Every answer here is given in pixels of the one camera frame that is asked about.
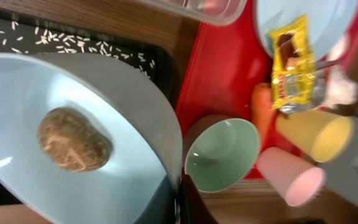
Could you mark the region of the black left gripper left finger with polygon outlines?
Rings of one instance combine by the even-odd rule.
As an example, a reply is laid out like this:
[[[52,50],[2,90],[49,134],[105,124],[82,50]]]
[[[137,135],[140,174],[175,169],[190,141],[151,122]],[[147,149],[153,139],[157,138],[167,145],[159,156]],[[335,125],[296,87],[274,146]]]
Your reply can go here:
[[[142,215],[134,224],[174,224],[177,220],[175,192],[166,175]]]

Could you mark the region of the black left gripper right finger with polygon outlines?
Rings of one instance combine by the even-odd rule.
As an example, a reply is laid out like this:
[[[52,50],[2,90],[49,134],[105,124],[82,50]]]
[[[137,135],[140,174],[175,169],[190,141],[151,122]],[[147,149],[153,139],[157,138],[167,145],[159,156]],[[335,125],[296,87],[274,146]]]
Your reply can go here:
[[[218,224],[188,174],[183,175],[180,186],[180,222],[181,224]]]

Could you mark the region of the light blue bowl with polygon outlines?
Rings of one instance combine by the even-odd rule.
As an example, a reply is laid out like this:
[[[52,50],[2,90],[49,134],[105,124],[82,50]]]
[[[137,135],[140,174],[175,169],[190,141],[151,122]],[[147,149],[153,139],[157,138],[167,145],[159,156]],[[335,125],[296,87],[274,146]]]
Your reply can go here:
[[[40,148],[47,113],[67,108],[107,140],[105,165],[59,168]],[[53,223],[176,223],[182,135],[159,88],[98,54],[0,53],[0,183]]]

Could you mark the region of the brown round food piece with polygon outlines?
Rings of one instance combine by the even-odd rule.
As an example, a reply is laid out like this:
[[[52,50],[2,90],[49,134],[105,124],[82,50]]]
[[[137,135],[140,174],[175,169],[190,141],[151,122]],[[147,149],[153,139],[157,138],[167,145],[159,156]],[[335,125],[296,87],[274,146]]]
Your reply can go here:
[[[100,169],[112,151],[108,139],[71,108],[49,111],[39,125],[37,139],[55,165],[70,172]]]

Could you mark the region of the yellow plastic cup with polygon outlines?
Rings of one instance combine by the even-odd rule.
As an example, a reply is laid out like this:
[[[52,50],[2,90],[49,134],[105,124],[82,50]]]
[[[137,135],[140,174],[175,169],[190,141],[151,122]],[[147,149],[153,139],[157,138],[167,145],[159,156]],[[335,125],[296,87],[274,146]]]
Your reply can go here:
[[[328,162],[338,156],[352,138],[353,121],[327,111],[308,110],[280,115],[276,130],[314,161]]]

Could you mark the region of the yellow snack wrapper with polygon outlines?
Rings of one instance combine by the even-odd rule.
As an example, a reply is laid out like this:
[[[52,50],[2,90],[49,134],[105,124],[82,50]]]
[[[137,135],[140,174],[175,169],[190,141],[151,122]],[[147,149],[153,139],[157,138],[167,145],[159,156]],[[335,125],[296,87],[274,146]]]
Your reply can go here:
[[[310,103],[316,68],[307,16],[300,16],[289,26],[272,30],[268,35],[273,45],[272,108],[279,109],[289,103]]]

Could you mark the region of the white tissue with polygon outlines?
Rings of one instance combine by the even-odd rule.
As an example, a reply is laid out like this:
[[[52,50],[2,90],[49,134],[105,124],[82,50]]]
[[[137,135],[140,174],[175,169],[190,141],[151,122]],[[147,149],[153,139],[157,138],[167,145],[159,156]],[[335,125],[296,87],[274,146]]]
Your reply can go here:
[[[328,61],[339,60],[350,46],[350,37],[344,34],[327,54]],[[340,105],[353,105],[358,100],[358,84],[351,80],[342,65],[325,69],[328,73],[326,94],[320,107],[336,109]]]

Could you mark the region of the pile of white rice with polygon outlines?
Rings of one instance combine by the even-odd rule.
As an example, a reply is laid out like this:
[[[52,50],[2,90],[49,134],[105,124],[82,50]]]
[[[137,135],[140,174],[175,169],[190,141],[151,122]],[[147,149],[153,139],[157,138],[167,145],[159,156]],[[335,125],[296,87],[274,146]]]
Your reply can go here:
[[[0,19],[0,52],[14,54],[92,53],[120,60],[147,78],[156,75],[155,57],[145,50],[126,47],[106,40],[66,34],[62,31]]]

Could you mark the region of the green bowl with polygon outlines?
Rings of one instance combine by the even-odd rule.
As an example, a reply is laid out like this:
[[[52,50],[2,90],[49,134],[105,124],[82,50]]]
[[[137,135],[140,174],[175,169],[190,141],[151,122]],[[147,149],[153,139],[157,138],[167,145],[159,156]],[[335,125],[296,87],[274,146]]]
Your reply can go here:
[[[217,193],[243,179],[259,152],[259,132],[250,121],[212,114],[186,132],[183,168],[200,192]]]

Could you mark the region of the pink plastic cup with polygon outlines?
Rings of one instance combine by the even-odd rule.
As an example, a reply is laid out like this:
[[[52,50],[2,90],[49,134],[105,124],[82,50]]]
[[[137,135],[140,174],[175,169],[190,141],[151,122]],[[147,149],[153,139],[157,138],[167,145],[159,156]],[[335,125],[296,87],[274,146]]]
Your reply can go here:
[[[308,203],[326,179],[324,170],[278,147],[264,150],[256,168],[291,207]]]

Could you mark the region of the orange carrot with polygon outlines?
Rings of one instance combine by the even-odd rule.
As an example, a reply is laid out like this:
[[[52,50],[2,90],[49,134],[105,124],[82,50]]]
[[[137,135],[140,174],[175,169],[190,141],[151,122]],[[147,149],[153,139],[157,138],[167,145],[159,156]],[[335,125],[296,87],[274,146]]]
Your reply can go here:
[[[256,84],[250,96],[251,123],[257,128],[260,137],[260,147],[263,147],[275,115],[272,108],[273,99],[269,83]]]

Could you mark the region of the red tray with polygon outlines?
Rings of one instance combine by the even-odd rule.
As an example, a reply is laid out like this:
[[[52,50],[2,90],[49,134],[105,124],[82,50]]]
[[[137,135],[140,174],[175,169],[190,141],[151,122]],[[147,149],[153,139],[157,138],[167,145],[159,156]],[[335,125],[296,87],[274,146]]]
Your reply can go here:
[[[183,133],[210,114],[249,119],[250,93],[269,81],[272,69],[255,29],[255,2],[228,26],[200,25],[176,108]],[[344,34],[350,46],[339,60],[347,69],[358,50],[358,11]]]

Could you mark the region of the black tray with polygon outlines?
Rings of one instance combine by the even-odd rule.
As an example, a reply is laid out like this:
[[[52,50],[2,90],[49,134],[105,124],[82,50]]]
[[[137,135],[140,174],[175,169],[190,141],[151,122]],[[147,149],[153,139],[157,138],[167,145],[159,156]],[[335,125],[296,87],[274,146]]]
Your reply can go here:
[[[116,135],[127,121],[120,114],[61,71],[31,61],[35,56],[74,59],[84,54],[126,64],[158,88],[159,98],[169,94],[163,77],[172,75],[172,61],[154,45],[113,44],[0,19],[0,184],[20,202],[39,208],[116,204],[119,198],[141,207],[155,198],[172,201],[166,173],[140,136],[133,133],[135,142],[121,149]],[[111,159],[100,170],[70,173],[40,150],[39,123],[61,106],[84,114],[113,143]]]

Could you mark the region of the clear plastic bin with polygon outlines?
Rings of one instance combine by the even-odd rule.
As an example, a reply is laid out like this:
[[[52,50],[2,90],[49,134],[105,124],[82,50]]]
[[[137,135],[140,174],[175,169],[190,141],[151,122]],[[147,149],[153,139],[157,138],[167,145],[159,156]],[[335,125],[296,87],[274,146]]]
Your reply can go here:
[[[239,18],[247,0],[138,0],[138,2],[214,26],[226,26]]]

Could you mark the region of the light blue plate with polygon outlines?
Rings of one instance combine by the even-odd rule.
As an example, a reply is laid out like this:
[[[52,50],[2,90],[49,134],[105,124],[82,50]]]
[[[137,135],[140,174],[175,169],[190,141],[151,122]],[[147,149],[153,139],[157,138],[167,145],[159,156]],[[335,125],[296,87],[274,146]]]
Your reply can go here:
[[[254,24],[260,43],[272,57],[269,32],[306,16],[314,59],[319,60],[342,37],[357,11],[358,0],[257,0],[254,4]]]

